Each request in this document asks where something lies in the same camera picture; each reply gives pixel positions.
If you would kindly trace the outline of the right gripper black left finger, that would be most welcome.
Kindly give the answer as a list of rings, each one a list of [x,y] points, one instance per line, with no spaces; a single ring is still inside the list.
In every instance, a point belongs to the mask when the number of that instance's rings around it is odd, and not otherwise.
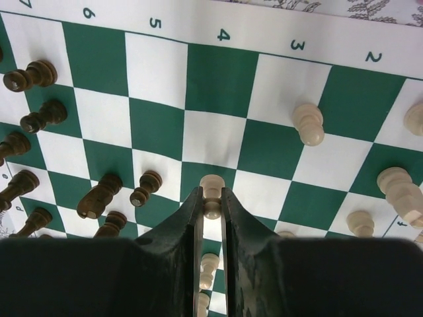
[[[203,189],[134,240],[141,251],[142,316],[196,316],[202,250]]]

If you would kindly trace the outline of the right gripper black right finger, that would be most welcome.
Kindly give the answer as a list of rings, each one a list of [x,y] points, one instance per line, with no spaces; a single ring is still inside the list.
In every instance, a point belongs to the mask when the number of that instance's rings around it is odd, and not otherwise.
[[[275,233],[250,214],[230,188],[221,196],[223,255],[228,316],[277,316],[277,283],[269,276]]]

